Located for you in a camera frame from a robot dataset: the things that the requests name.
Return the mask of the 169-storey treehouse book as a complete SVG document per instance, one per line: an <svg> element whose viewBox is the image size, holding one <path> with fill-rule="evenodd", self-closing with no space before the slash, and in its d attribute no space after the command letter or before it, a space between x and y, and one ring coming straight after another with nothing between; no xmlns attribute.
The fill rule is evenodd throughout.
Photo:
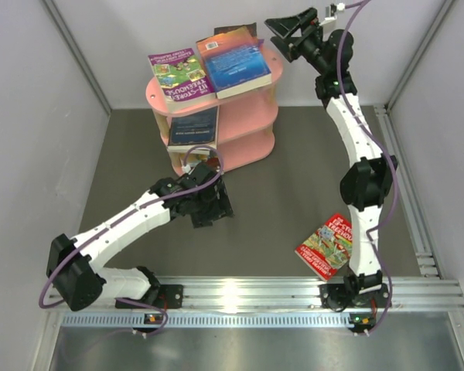
<svg viewBox="0 0 464 371"><path fill-rule="evenodd" d="M176 154L198 154L198 155L209 155L211 152L215 152L217 149L209 145L184 145L184 146L168 146L167 151L169 153Z"/></svg>

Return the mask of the dark blue paperback book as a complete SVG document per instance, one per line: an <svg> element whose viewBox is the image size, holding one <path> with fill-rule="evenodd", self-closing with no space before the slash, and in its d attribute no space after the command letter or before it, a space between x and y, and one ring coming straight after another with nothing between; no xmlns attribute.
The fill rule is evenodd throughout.
<svg viewBox="0 0 464 371"><path fill-rule="evenodd" d="M196 145L217 147L219 107L212 107L182 117L172 117L168 151L186 152Z"/></svg>

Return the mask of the blue orange paperback book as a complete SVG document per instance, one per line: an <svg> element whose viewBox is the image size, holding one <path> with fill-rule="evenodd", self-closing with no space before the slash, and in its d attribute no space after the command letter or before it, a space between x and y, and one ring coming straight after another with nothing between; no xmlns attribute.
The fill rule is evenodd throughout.
<svg viewBox="0 0 464 371"><path fill-rule="evenodd" d="M196 47L220 100L272 83L258 39L245 26L202 39Z"/></svg>

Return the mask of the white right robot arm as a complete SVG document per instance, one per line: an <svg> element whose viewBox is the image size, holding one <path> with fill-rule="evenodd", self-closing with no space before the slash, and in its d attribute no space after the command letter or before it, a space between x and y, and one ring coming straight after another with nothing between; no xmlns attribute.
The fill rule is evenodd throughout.
<svg viewBox="0 0 464 371"><path fill-rule="evenodd" d="M336 125L350 161L339 191L350 211L353 249L343 285L330 284L324 294L326 307L334 311L364 306L373 298L389 295L391 285L384 283L386 269L378 253L378 237L384 224L380 215L396 184L398 166L397 159L371 133L360 108L350 73L353 36L348 29L324 35L324 27L344 7L330 5L323 20L317 9L308 8L264 22L273 34L271 42L287 61L303 58L318 73L316 96Z"/></svg>

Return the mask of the purple 117-storey treehouse book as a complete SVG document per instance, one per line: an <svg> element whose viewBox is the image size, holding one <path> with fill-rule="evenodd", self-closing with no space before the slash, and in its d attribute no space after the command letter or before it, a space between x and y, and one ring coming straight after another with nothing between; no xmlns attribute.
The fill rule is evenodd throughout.
<svg viewBox="0 0 464 371"><path fill-rule="evenodd" d="M148 61L170 112L216 98L212 83L192 48L148 55Z"/></svg>

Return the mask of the yellow Brideshead Revisited book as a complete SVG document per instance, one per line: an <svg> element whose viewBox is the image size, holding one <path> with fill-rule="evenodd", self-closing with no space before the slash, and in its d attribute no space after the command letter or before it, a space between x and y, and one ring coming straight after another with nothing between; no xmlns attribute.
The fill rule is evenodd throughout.
<svg viewBox="0 0 464 371"><path fill-rule="evenodd" d="M179 160L182 166L191 165L195 168L199 163L205 162L209 166L215 168L216 171L220 169L220 161L214 152L211 152L209 155L180 154Z"/></svg>

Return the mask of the red green treehouse book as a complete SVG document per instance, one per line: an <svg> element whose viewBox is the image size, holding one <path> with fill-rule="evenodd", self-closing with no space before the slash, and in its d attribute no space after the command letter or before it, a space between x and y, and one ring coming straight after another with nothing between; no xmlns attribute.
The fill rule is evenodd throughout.
<svg viewBox="0 0 464 371"><path fill-rule="evenodd" d="M330 280L352 255L352 226L335 213L295 248L296 255L323 281Z"/></svg>

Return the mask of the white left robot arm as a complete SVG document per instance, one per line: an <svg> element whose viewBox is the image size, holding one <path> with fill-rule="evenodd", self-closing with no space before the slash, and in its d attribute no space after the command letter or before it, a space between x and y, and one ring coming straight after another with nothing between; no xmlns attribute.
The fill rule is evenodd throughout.
<svg viewBox="0 0 464 371"><path fill-rule="evenodd" d="M50 246L47 285L71 311L101 299L119 308L153 306L163 286L148 268L108 268L107 262L140 237L180 216L193 227L210 226L233 215L222 175L205 162L178 177L160 179L129 207L74 237L61 234Z"/></svg>

